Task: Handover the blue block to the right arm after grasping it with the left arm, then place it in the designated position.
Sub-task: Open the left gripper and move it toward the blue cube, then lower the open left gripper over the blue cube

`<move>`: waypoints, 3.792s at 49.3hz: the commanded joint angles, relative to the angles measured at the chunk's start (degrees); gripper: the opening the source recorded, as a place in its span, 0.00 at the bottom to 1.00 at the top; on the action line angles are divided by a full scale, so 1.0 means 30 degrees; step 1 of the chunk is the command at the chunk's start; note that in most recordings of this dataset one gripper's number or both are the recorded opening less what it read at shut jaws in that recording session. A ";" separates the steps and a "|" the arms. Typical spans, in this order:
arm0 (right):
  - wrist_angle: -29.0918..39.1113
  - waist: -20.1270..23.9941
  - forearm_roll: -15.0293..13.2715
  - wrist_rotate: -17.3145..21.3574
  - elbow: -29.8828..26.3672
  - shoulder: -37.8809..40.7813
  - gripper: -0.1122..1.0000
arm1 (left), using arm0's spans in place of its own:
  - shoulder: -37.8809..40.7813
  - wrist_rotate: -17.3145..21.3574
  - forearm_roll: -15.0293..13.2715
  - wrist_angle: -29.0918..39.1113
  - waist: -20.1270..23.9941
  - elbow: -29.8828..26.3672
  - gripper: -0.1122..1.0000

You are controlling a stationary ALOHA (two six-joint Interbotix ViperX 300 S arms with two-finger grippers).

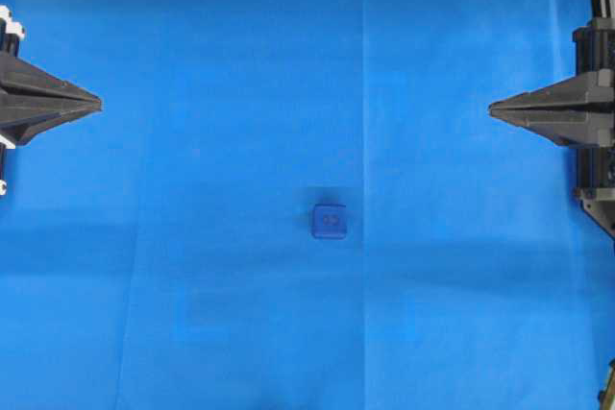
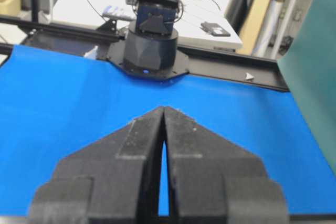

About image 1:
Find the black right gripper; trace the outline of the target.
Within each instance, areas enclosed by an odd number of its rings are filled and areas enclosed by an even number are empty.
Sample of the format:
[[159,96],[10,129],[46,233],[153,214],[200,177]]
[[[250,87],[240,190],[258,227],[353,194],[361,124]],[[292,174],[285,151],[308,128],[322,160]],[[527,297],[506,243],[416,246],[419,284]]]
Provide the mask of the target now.
[[[612,201],[614,27],[594,19],[574,32],[574,42],[575,77],[493,103],[489,115],[558,146],[573,147],[578,198],[585,202]],[[548,111],[566,108],[575,111]]]

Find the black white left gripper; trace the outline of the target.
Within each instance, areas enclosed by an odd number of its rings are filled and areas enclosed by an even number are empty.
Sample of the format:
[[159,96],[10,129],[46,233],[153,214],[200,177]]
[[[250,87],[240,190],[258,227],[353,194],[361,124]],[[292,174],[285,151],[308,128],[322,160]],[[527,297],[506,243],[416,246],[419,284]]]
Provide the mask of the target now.
[[87,90],[17,58],[25,28],[12,19],[12,12],[1,6],[1,88],[13,96],[60,98],[92,105],[93,108],[54,113],[40,120],[21,121],[1,128],[1,194],[8,185],[5,180],[5,161],[8,150],[26,146],[37,135],[60,125],[76,121],[102,111],[102,100]]

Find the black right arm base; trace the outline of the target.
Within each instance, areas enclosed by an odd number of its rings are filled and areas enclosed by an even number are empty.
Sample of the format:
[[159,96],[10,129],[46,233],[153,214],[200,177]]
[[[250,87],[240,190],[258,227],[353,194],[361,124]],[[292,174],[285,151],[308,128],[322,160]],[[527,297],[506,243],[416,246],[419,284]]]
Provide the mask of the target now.
[[614,189],[576,188],[575,195],[581,209],[611,238],[614,239]]

